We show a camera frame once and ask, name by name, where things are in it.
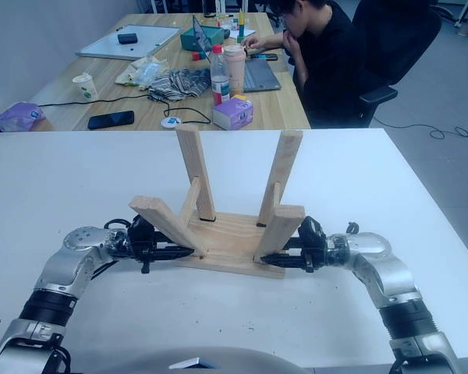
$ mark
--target striped cloth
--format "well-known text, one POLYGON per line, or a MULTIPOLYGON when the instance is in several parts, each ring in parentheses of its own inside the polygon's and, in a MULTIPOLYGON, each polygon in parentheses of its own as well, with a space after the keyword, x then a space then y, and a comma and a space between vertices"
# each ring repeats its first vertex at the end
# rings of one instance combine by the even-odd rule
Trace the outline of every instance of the striped cloth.
POLYGON ((149 94, 154 99, 182 100, 185 97, 198 97, 211 85, 210 69, 170 70, 154 78, 149 94))

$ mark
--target gray floor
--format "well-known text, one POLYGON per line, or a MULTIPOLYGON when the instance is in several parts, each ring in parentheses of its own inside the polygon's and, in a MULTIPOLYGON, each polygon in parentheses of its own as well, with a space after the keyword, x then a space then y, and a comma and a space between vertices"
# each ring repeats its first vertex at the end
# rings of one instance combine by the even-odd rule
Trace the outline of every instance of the gray floor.
MULTIPOLYGON (((350 18, 358 2, 338 0, 350 18)), ((455 15, 460 9, 450 8, 455 15)), ((455 126, 468 130, 468 37, 458 36, 456 30, 443 21, 434 43, 395 87, 399 96, 381 105, 376 118, 395 126, 428 124, 443 130, 455 126)), ((384 126, 373 121, 371 127, 384 126)), ((468 248, 468 139, 432 139, 430 130, 422 128, 385 130, 468 248)), ((462 366, 468 372, 468 359, 462 360, 462 366)), ((388 367, 315 372, 372 374, 388 372, 388 367)))

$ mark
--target laptop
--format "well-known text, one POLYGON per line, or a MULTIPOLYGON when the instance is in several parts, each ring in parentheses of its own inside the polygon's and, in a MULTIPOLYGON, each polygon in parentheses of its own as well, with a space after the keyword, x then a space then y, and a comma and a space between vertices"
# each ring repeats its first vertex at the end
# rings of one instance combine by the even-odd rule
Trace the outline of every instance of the laptop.
MULTIPOLYGON (((208 61, 212 49, 211 41, 193 16, 194 37, 200 48, 206 54, 208 61)), ((280 90, 281 84, 272 72, 268 62, 261 59, 246 60, 244 64, 244 92, 280 90)))

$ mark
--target smartphone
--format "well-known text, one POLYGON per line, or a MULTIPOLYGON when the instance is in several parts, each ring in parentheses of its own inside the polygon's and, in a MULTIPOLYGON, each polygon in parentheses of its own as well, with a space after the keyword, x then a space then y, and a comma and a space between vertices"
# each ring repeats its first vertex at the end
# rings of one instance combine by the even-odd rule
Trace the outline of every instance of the smartphone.
POLYGON ((97 130, 106 127, 130 125, 135 120, 133 111, 120 111, 108 115, 95 115, 88 120, 88 129, 97 130))
POLYGON ((251 55, 251 58, 258 58, 259 60, 278 61, 278 56, 275 53, 256 53, 251 55))

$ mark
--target small whiteboard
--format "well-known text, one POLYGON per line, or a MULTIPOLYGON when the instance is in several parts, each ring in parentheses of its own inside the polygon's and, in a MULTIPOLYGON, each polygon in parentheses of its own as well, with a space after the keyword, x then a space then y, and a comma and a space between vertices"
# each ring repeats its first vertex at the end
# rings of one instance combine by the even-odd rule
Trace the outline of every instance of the small whiteboard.
POLYGON ((156 52, 181 30, 180 27, 126 25, 79 50, 76 54, 87 57, 119 58, 138 60, 156 52), (118 34, 137 35, 134 44, 120 44, 118 34))

